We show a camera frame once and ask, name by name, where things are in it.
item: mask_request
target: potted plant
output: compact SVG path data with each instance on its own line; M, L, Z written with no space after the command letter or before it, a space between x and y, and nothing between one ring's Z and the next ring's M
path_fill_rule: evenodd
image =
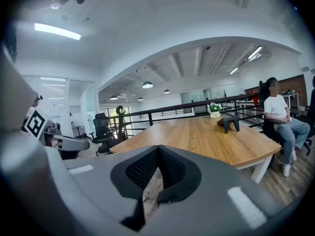
M220 109L222 109L221 105L211 102L207 105L208 112L210 113L211 118L219 118L220 115Z

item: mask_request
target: white flower pot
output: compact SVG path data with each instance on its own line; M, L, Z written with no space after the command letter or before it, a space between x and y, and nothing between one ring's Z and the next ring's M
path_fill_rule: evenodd
M219 118L221 115L220 115L220 112L217 111L217 112L210 112L210 117L211 118Z

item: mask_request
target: red object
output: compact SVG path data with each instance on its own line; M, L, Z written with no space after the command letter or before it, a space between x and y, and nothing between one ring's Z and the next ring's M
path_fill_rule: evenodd
M254 101L254 105L257 106L258 105L258 96L252 97L252 100Z

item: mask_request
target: jeans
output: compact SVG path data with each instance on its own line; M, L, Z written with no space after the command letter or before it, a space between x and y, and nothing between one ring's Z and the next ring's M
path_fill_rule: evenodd
M292 118L292 120L286 124L283 123L278 126L276 132L278 132L285 140L283 148L284 163L291 163L294 145L301 148L307 138L307 135L309 134L309 131L310 126L307 123L295 118Z

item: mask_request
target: brick wall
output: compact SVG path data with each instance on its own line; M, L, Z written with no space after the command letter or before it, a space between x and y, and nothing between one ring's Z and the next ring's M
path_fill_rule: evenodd
M294 89L295 92L299 93L299 105L306 106L307 105L307 94L306 94L306 86L304 75L299 75L295 77L291 77L285 80L279 81L280 91L285 89ZM245 92L249 93L251 91L258 92L258 87L246 89ZM291 97L291 107L297 107L297 99Z

